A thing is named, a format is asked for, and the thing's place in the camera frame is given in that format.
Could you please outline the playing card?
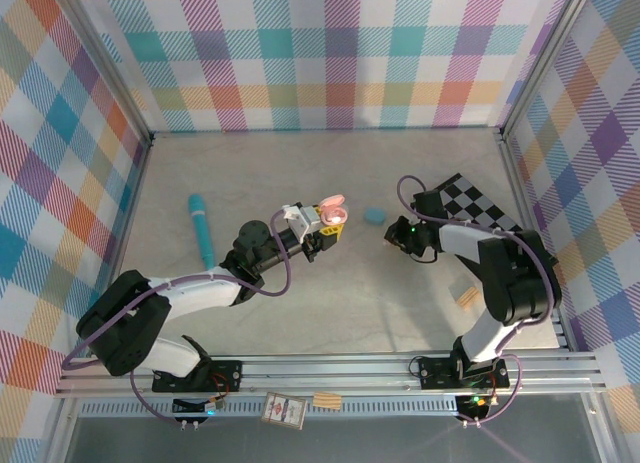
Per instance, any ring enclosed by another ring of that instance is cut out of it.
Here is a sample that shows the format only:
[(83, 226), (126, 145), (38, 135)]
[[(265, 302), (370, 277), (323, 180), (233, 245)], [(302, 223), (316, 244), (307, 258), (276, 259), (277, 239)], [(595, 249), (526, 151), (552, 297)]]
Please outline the playing card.
[(266, 394), (261, 421), (290, 429), (301, 430), (307, 412), (307, 400), (280, 393)]

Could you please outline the perforated metal strip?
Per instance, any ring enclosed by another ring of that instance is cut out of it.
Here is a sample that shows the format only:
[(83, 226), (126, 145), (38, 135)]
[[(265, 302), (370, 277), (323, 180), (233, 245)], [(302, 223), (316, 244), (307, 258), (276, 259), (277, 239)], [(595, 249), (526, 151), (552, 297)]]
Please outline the perforated metal strip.
[[(215, 416), (261, 416), (265, 397), (242, 397), (227, 401)], [(318, 417), (349, 415), (374, 416), (449, 416), (457, 413), (456, 399), (449, 396), (426, 395), (418, 397), (348, 397), (340, 410), (330, 410), (307, 404), (307, 415)], [(83, 417), (145, 417), (150, 413), (135, 399), (93, 399), (81, 404), (78, 414)]]

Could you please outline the aluminium frame post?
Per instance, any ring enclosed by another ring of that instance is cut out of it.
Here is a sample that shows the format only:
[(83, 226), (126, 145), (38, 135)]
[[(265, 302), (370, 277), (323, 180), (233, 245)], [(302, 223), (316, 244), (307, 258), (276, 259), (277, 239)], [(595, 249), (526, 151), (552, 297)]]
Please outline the aluminium frame post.
[(124, 78), (117, 69), (116, 63), (110, 56), (81, 0), (56, 1), (69, 18), (71, 25), (86, 47), (87, 54), (121, 106), (124, 115), (140, 134), (144, 147), (149, 149), (153, 146), (154, 135), (149, 130), (138, 105), (126, 86)]
[(535, 33), (536, 39), (521, 68), (522, 76), (517, 77), (496, 126), (501, 141), (510, 139), (524, 117), (587, 1), (554, 0), (549, 9), (543, 11), (545, 20)]

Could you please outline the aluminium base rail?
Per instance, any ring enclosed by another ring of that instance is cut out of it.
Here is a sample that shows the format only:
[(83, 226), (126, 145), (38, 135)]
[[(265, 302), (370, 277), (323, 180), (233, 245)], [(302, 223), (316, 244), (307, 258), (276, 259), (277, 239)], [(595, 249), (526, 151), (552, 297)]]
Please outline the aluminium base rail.
[[(560, 350), (517, 351), (524, 394), (602, 392), (606, 389), (595, 355)], [(233, 397), (268, 392), (311, 396), (316, 392), (344, 396), (419, 394), (419, 380), (408, 369), (412, 353), (240, 356), (240, 389)], [(55, 396), (120, 397), (133, 394), (127, 376), (112, 377), (92, 366), (62, 373)]]

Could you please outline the black grey checkered board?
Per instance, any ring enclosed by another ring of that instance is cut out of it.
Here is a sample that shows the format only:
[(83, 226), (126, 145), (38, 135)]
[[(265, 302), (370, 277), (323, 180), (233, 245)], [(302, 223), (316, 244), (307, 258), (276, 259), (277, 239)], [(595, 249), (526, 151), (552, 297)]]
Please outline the black grey checkered board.
[(521, 227), (460, 173), (435, 187), (448, 216), (483, 227), (520, 231)]

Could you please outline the teal pen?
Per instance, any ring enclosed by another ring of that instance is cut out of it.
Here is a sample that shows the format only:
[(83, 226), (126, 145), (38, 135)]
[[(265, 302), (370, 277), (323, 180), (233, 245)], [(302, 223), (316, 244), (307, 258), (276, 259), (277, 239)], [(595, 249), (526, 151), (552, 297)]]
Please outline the teal pen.
[(216, 264), (215, 251), (208, 225), (206, 205), (200, 194), (194, 193), (189, 196), (188, 211), (204, 268), (212, 270)]

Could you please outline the black controller board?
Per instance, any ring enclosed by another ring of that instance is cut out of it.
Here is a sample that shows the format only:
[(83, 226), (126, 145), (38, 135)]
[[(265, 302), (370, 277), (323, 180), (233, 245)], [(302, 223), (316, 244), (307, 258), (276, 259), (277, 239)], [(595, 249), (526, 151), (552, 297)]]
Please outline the black controller board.
[(206, 417), (215, 416), (219, 410), (224, 409), (226, 403), (223, 399), (213, 399), (205, 401), (174, 399), (172, 401), (172, 412), (189, 413), (203, 415)]
[(482, 420), (490, 413), (491, 397), (488, 395), (457, 396), (456, 407), (459, 420)]

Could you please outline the pink earbud charging case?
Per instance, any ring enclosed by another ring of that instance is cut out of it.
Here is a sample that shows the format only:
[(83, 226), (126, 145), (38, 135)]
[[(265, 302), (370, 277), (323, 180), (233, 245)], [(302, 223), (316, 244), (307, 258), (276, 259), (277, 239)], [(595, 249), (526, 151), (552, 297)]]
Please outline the pink earbud charging case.
[(342, 194), (333, 195), (322, 200), (318, 207), (321, 221), (327, 226), (344, 224), (348, 219), (345, 201), (346, 199)]

